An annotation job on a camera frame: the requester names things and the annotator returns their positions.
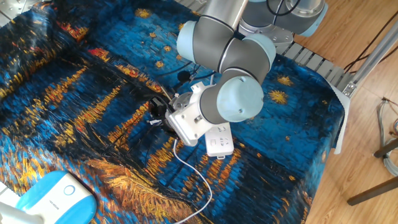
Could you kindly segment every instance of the light blue joint cap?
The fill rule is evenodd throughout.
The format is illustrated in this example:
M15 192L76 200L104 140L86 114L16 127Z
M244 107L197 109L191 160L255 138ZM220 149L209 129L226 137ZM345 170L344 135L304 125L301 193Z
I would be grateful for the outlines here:
M262 34L248 35L243 39L243 41L245 40L252 40L262 47L268 56L269 70L271 70L272 63L274 62L276 56L276 48L273 41Z
M323 18L325 18L328 8L329 8L328 4L325 3L325 6L323 7L321 14L318 16L316 21L306 31L302 32L299 35L302 35L304 37L310 37L313 33L315 33L315 31L318 29L319 25L321 24Z
M264 104L260 84L248 76L228 80L217 96L217 110L229 122L241 122L259 114Z
M196 26L195 21L188 21L184 24L184 27L180 30L180 34L177 38L177 51L185 59L190 60L193 63L195 58L193 56L193 31Z

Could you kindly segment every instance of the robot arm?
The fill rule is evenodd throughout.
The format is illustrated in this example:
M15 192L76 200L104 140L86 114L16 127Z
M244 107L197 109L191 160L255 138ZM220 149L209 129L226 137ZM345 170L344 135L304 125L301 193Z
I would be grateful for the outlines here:
M243 40L234 38L239 22L243 22L242 15L251 18L246 6L260 3L264 1L210 0L199 21L188 21L180 31L179 54L222 74L216 85L197 83L192 86L192 93L172 100L175 111L168 111L166 118L185 145L195 146L206 134L209 155L232 154L232 142L229 145L224 142L225 139L232 141L229 122L244 121L261 111L264 98L261 84L275 59L274 43L256 31L247 33ZM264 16L260 14L269 10L255 12L262 20ZM217 148L216 153L209 153L212 146Z

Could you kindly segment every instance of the white device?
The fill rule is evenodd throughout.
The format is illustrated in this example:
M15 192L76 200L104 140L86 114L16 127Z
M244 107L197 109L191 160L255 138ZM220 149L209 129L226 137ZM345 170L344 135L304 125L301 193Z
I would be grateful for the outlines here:
M0 204L1 216L12 224L89 223L96 212L94 196L71 174L45 175L17 202Z
M234 152L234 142L229 123L219 124L205 134L206 150L209 156L225 159Z

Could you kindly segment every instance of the black cable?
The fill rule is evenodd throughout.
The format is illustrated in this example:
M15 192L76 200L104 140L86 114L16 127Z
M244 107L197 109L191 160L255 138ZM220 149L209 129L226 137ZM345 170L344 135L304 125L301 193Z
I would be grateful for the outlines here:
M353 64L355 64L356 62L358 62L358 61L362 61L362 60L364 60L364 59L366 59L366 58L368 58L369 57L369 55L370 54L368 54L368 55L365 55L365 56L363 56L363 57L361 57L361 58L359 58L359 59L357 59L357 60L355 60L355 61L353 61L353 62L351 62L351 63L349 63L347 66L345 66L344 67L344 70L346 70L350 65L353 65Z
M301 0L297 0L296 4L294 4L294 6L293 6L289 11L284 12L284 13L280 13L280 14L277 13L277 12L274 12L274 11L271 9L271 7L270 7L270 5L269 5L269 0L267 0L267 8L268 8L269 12L270 12L272 15L274 15L274 16L286 16L286 15L290 14L291 12L293 12L293 10L298 6L298 4L300 3L300 1L301 1Z
M202 76L202 77L197 77L197 78L194 78L194 80L201 80L201 79L204 79L204 78L208 78L208 77L210 77L210 76L212 76L212 75L214 75L214 74L216 74L217 72L211 72L210 74L208 74L208 75L205 75L205 76Z
M200 67L201 67L201 65L199 65L199 66L196 68L196 65L195 65L195 66L193 67L192 75L195 74L195 73L199 70Z
M179 70L181 70L181 69L187 67L187 66L190 65L191 63L192 63L192 62L188 62L188 63L186 63L185 65L181 66L180 68L178 68L178 69L176 69L176 70L172 70L171 72L166 72L166 73L163 73L163 74L158 74L158 75L155 75L155 77L156 77L156 78L159 78L159 77L164 77L164 76L166 76L166 75L171 75L171 74L173 74L173 73L175 73L175 72L178 72Z
M380 64L381 62L383 62L385 59L387 59L388 57L390 57L394 52L396 52L398 50L398 46L397 47L395 47L394 49L392 49L391 50L391 52L390 53L388 53L386 56L384 56L381 60L380 60L380 62L379 63L377 63L377 64ZM363 59L365 59L365 58L367 58L369 55L367 55L367 56L364 56L364 57L362 57L362 58L360 58L359 60L363 60Z
M373 40L368 44L368 46L362 51L362 53L358 56L358 58L355 59L355 61L351 62L348 64L348 68L345 70L345 73L348 72L354 64L358 61L360 61L361 56L365 54L365 52L370 48L370 46L376 41L376 39L380 36L380 34L384 31L384 29L390 24L390 22L398 15L398 11L386 22L386 24L381 28L381 30L377 33L377 35L373 38Z

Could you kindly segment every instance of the white cable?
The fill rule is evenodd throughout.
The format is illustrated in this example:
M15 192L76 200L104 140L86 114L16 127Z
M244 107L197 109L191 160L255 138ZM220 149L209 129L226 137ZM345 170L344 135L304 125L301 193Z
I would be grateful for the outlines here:
M213 193L211 192L211 187L210 187L209 183L208 183L207 180L200 174L200 172L199 172L197 169L195 169L193 166L191 166L190 164L187 164L186 162L184 162L182 159L180 159L180 158L178 157L177 153L175 152L175 148L177 148L177 142L178 142L178 140L176 139L176 140L174 141L174 147L173 147L174 156L175 156L180 162L182 162L183 164L189 166L189 167L190 167L191 169L193 169L197 174L199 174L199 176L200 176L200 177L203 179L203 181L206 183L206 185L207 185L207 187L209 188L209 191L210 191L210 198L209 198L209 200L207 201L207 203L206 203L205 206L203 206L201 209L199 209L197 212L193 213L192 215L188 216L187 218L185 218L185 219L183 219L183 220L181 220L181 221L179 221L179 222L174 223L174 224L181 224L181 223L187 221L188 219L194 217L195 215L198 215L201 211L203 211L203 209L205 209L205 208L207 207L207 205L211 202L211 199L213 198Z
M377 107L377 116L379 118L379 127L380 127L380 140L381 140L381 146L384 147L387 144L389 144L391 141L395 139L390 139L388 142L386 142L385 136L384 136L384 126L383 126L383 121L382 121L382 116L384 112L384 106L388 103L387 100L381 101L379 106ZM387 168L387 170L394 176L398 176L398 167L394 164L394 162L390 159L390 154L391 151L387 153L387 156L383 159L384 166Z
M212 76L210 77L210 85L213 85L213 81L214 81L214 75L212 75Z

